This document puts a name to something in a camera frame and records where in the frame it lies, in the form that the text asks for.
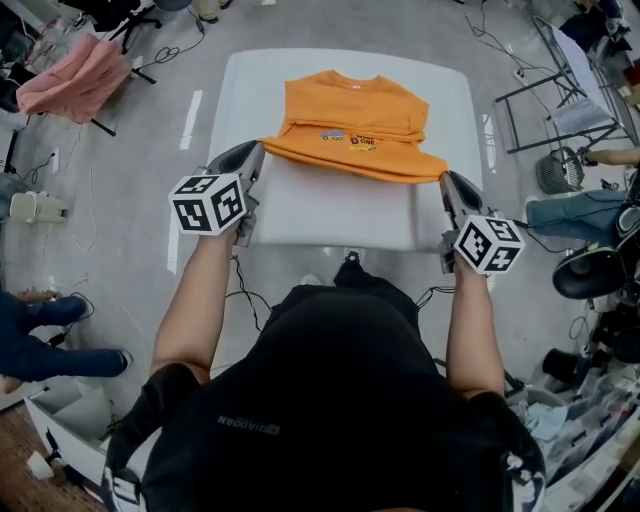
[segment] clothes pile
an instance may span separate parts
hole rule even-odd
[[[262,139],[268,152],[396,183],[435,182],[448,169],[418,149],[429,105],[397,83],[324,71],[285,87],[280,133]]]

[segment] shirt sleeve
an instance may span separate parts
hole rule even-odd
[[[111,436],[106,467],[114,473],[125,468],[137,448],[163,426],[199,386],[191,370],[183,364],[170,364],[154,373]]]

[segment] white tabletop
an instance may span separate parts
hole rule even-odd
[[[247,140],[277,135],[286,80],[335,69],[356,79],[389,78],[429,103],[420,150],[482,188],[469,84],[448,68],[388,55],[322,49],[236,53],[227,64],[209,160]],[[267,155],[251,190],[260,202],[252,243],[374,247],[435,252],[450,229],[439,185],[403,185],[316,169]]]

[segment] concrete floor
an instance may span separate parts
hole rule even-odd
[[[487,30],[504,45],[536,66],[551,66],[526,13],[503,2],[487,2],[485,10]],[[247,49],[353,49],[421,60],[464,73],[475,106],[484,189],[494,206],[520,219],[524,199],[532,194],[542,196],[534,164],[550,148],[506,154],[512,136],[504,107],[496,107],[494,99],[520,86],[513,78],[516,66],[508,56],[473,37],[465,13],[480,24],[476,1],[460,6],[450,0],[404,0],[399,8],[396,2],[356,0],[278,0],[264,7],[255,0],[236,0],[221,13],[220,23],[206,27],[202,44],[171,62],[147,68],[158,80],[156,85],[131,80],[109,101],[98,119],[117,131],[116,138],[95,126],[79,127],[54,116],[33,117],[20,135],[14,165],[24,174],[60,148],[59,174],[51,173],[51,165],[42,169],[36,189],[68,201],[71,216],[68,226],[53,228],[6,224],[3,247],[8,289],[45,289],[53,283],[66,293],[75,290],[89,297],[96,313],[74,328],[75,343],[124,347],[133,354],[133,368],[106,383],[116,410],[126,411],[148,375],[156,330],[195,243],[193,238],[180,238],[177,275],[168,271],[167,194],[179,177],[207,163],[226,61],[232,53]],[[129,53],[132,58],[141,55],[147,63],[165,45],[186,48],[198,40],[187,12],[162,16],[165,25],[161,30],[145,27],[137,35]],[[526,71],[529,81],[542,76],[538,70]],[[189,149],[181,150],[194,90],[204,94]],[[539,96],[549,107],[558,101],[552,87]],[[536,98],[521,95],[515,111],[522,139],[545,137],[549,130],[543,122],[546,112]],[[599,187],[601,175],[621,181],[620,169],[588,172],[587,188]],[[565,246],[563,241],[550,243],[556,248]],[[304,274],[315,273],[329,282],[342,251],[254,245],[238,254],[247,288],[273,305]],[[531,378],[550,348],[573,347],[569,326],[585,305],[565,300],[554,291],[551,273],[561,257],[528,239],[517,267],[496,281],[493,299],[505,367],[524,379]],[[441,274],[434,255],[368,250],[365,267],[414,298],[434,284],[452,283]],[[229,289],[238,289],[235,279]],[[264,323],[266,308],[256,303]],[[436,294],[421,312],[423,339],[437,357],[444,356],[450,304],[450,296]],[[214,367],[243,357],[257,337],[244,297],[229,298],[225,315]]]

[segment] forearm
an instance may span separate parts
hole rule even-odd
[[[483,391],[504,393],[493,306],[483,276],[457,276],[447,344],[447,380],[468,398]]]
[[[640,148],[624,151],[604,149],[593,151],[586,156],[587,160],[605,165],[638,165],[640,163]]]
[[[152,372],[182,362],[208,375],[222,330],[232,247],[230,236],[200,238],[158,330]]]

